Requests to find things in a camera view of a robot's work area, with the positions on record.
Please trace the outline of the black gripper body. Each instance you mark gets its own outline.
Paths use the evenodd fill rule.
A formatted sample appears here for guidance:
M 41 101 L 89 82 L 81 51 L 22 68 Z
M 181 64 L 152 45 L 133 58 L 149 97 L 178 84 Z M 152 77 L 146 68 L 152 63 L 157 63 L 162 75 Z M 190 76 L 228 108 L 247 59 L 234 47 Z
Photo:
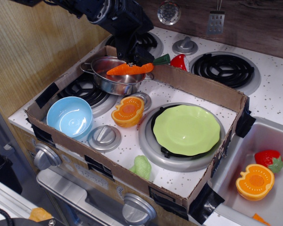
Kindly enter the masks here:
M 132 51 L 136 36 L 154 28 L 143 8 L 134 0 L 89 0 L 87 19 L 115 37 L 116 48 Z

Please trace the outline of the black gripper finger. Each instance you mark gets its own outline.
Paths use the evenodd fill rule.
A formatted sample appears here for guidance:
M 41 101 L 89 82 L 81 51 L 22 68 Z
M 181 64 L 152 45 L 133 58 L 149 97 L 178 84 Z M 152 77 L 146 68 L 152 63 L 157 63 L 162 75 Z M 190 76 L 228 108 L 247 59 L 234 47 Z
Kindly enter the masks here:
M 127 63 L 132 62 L 132 47 L 131 46 L 118 46 L 117 58 Z
M 133 49 L 132 63 L 136 66 L 143 66 L 154 61 L 154 56 L 137 44 Z

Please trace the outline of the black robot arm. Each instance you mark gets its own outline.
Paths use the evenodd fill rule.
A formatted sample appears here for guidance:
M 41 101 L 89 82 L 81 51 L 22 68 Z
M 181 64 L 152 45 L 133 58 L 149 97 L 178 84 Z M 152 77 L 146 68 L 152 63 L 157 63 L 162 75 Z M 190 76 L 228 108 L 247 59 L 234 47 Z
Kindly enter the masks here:
M 136 37 L 154 28 L 153 23 L 134 0 L 46 0 L 60 6 L 91 24 L 96 24 L 115 38 L 117 58 L 142 66 L 154 61 L 154 56 L 137 43 Z

